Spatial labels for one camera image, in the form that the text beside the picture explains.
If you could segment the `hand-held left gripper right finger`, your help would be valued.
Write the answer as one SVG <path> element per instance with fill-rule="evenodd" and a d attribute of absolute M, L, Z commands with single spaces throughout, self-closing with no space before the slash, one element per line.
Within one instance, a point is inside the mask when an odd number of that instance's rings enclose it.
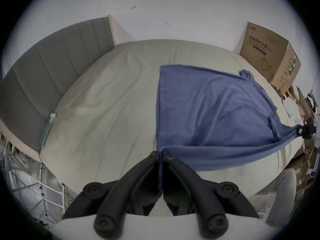
<path fill-rule="evenodd" d="M 197 214 L 202 237 L 221 237 L 230 222 L 226 214 L 259 218 L 255 208 L 232 182 L 202 179 L 187 164 L 162 152 L 163 199 L 174 216 Z"/>

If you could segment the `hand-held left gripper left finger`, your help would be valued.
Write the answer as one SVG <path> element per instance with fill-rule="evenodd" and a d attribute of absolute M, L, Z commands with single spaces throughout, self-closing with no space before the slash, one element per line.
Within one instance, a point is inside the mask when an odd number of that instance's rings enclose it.
<path fill-rule="evenodd" d="M 127 213 L 148 216 L 160 197 L 159 152 L 152 151 L 119 180 L 91 182 L 71 203 L 63 220 L 96 215 L 94 231 L 120 237 Z"/>

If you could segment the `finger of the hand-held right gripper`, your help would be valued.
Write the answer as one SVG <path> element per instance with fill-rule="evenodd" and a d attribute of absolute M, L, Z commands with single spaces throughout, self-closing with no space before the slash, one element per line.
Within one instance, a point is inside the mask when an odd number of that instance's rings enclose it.
<path fill-rule="evenodd" d="M 317 127 L 311 124 L 298 125 L 297 135 L 303 139 L 310 140 L 312 136 L 316 134 Z"/>

